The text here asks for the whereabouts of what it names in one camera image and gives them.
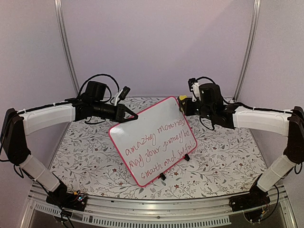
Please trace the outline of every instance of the floral tablecloth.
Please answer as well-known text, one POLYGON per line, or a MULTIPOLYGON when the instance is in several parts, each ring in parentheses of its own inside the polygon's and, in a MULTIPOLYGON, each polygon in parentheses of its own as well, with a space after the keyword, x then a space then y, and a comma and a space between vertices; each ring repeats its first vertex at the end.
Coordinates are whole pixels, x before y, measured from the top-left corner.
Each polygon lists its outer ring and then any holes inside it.
MULTIPOLYGON (((127 98, 123 104, 139 112, 162 98, 127 98)), ((182 160, 145 188, 136 185, 114 148, 108 130, 115 123, 71 123, 54 158, 51 171, 70 190, 90 195, 131 199, 188 199, 246 191, 266 170, 248 129, 214 131, 204 128, 197 116, 187 117, 198 141, 190 161, 182 160)))

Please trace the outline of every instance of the leaf pattern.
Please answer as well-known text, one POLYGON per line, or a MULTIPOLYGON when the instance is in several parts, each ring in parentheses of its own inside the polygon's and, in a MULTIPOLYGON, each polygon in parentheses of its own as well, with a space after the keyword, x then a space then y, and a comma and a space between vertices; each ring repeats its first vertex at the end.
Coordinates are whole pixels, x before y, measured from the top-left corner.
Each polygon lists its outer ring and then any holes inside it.
MULTIPOLYGON (((139 112, 162 98, 127 98, 123 103, 139 112)), ((204 128, 197 116, 187 117, 198 147, 190 161, 182 160, 145 188, 136 185, 113 146, 108 130, 115 123, 71 123, 51 166, 69 188, 88 194, 130 199, 188 199, 246 191, 266 170, 250 131, 204 128)), ((210 123, 203 120, 206 126, 210 123)))

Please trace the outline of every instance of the black clip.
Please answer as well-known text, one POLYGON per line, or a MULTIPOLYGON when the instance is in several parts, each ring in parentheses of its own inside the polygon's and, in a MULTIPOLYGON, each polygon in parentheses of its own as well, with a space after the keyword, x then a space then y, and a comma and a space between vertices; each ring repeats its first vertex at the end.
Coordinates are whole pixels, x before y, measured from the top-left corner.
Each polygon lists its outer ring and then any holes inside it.
POLYGON ((163 172, 160 174, 160 177, 159 178, 161 178, 163 181, 166 179, 166 176, 165 176, 165 174, 163 174, 163 172))
POLYGON ((188 155, 188 154, 185 154, 185 157, 184 157, 184 159, 185 159, 186 161, 189 161, 189 160, 190 160, 190 157, 189 157, 189 155, 188 155))

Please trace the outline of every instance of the yellow object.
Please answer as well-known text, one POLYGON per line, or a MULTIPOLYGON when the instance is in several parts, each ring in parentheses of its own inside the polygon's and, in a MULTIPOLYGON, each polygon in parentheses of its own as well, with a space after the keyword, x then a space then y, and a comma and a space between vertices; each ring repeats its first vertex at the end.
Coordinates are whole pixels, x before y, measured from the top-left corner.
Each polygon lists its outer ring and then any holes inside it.
POLYGON ((180 97, 179 97, 180 101, 182 101, 183 99, 186 99, 186 98, 187 98, 186 95, 180 95, 180 97))

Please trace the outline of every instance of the pink border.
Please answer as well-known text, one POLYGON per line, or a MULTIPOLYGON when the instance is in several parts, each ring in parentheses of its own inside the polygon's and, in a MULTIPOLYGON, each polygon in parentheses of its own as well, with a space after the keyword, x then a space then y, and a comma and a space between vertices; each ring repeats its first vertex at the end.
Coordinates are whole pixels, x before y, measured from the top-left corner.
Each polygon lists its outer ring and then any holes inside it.
MULTIPOLYGON (((169 97, 167 97, 167 98, 165 98, 165 99, 163 99, 163 100, 161 100, 161 101, 155 103, 154 105, 150 106, 149 108, 146 108, 146 109, 144 109, 144 110, 141 110, 138 114, 140 114, 140 113, 142 113, 142 112, 144 112, 144 111, 146 111, 146 110, 148 110, 148 109, 150 109, 150 108, 156 106, 157 104, 159 104, 159 103, 161 103, 161 102, 164 102, 165 100, 168 100, 168 99, 171 98, 171 97, 173 97, 173 98, 175 99, 176 103, 179 105, 179 102, 178 102, 178 100, 176 99, 176 97, 174 97, 174 96, 169 96, 169 97)), ((188 127, 189 127, 189 129, 190 129, 190 132, 192 133, 193 138, 194 138, 195 143, 196 143, 196 146, 193 148, 193 150, 191 150, 191 151, 188 153, 188 154, 190 154, 191 152, 193 152, 193 151, 197 148, 197 146, 198 146, 198 141, 196 140, 196 138, 195 138, 195 136, 194 136, 194 134, 193 134, 193 131, 192 131, 192 129, 191 129, 191 127, 190 127, 190 125, 189 125, 189 123, 188 123, 188 121, 187 121, 187 119, 186 119, 184 113, 182 113, 182 115, 184 116, 184 119, 186 120, 186 123, 187 123, 187 125, 188 125, 188 127)), ((111 139, 111 141, 113 142, 114 147, 115 147, 116 150, 118 151, 120 157, 122 158, 124 164, 126 165, 126 167, 128 168, 129 172, 131 173, 131 175, 132 175, 133 179, 135 180, 136 184, 137 184, 138 186, 142 187, 142 188, 143 188, 143 187, 146 187, 148 184, 150 184, 151 182, 155 181, 155 180, 158 179, 159 177, 155 177, 152 181, 148 182, 148 183, 145 184, 145 185, 140 185, 140 184, 137 182, 137 179, 134 177, 133 173, 131 172, 129 166, 128 166, 127 163, 125 162, 125 160, 124 160, 122 154, 120 153, 120 151, 119 151, 119 149, 117 148, 117 146, 116 146, 116 144, 115 144, 113 138, 112 138, 111 135, 110 135, 111 129, 114 128, 114 127, 116 127, 116 126, 118 126, 118 125, 120 125, 120 123, 114 125, 113 127, 111 127, 111 128, 109 129, 108 134, 109 134, 109 136, 110 136, 110 139, 111 139)), ((184 159, 184 158, 179 159, 179 160, 178 160, 177 162, 175 162, 172 166, 170 166, 169 168, 167 168, 163 173, 165 173, 166 171, 168 171, 169 169, 171 169, 174 165, 176 165, 178 162, 180 162, 180 161, 183 160, 183 159, 184 159)))

